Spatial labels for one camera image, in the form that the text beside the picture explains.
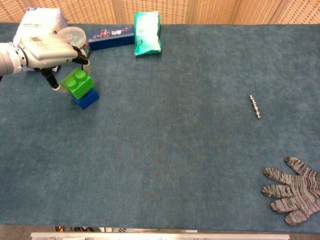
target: woven wall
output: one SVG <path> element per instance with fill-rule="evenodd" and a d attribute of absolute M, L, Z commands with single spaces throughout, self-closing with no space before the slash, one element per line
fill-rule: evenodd
<path fill-rule="evenodd" d="M 320 24 L 320 0 L 0 0 L 0 22 L 27 7 L 60 8 L 69 23 L 132 24 L 158 10 L 162 24 Z"/>

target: work glove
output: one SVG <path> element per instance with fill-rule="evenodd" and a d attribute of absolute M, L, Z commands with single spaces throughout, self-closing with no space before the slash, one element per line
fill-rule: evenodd
<path fill-rule="evenodd" d="M 297 175 L 267 167 L 263 174 L 284 185 L 267 185 L 261 192 L 269 198 L 280 198 L 270 207 L 277 213 L 290 212 L 284 220 L 296 226 L 320 211 L 320 173 L 308 168 L 299 158 L 289 156 L 284 161 Z"/>

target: blue lego brick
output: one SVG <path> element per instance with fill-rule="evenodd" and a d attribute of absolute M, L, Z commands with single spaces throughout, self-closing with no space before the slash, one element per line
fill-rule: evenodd
<path fill-rule="evenodd" d="M 111 27 L 89 34 L 91 50 L 107 49 L 135 44 L 135 34 L 132 25 Z"/>
<path fill-rule="evenodd" d="M 89 107 L 91 104 L 93 104 L 95 101 L 97 101 L 99 99 L 99 95 L 94 88 L 91 88 L 80 99 L 77 99 L 72 94 L 71 94 L 71 96 L 75 100 L 75 102 L 82 108 L 82 110 L 86 109 L 87 107 Z"/>

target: green lego brick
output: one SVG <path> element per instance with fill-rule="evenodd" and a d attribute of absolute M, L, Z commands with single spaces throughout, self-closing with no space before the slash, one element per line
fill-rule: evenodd
<path fill-rule="evenodd" d="M 94 82 L 85 71 L 77 68 L 66 76 L 61 84 L 65 86 L 76 99 L 80 99 L 94 87 Z"/>

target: blue carpet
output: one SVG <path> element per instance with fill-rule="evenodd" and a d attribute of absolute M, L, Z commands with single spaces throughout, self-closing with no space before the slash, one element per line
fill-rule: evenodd
<path fill-rule="evenodd" d="M 0 42 L 17 26 L 1 23 Z M 320 171 L 320 26 L 163 25 L 160 38 L 162 54 L 94 51 L 86 110 L 39 72 L 3 77 L 0 224 L 320 233 L 320 213 L 292 227 L 261 194 L 275 183 L 263 168 L 293 173 L 286 156 Z"/>

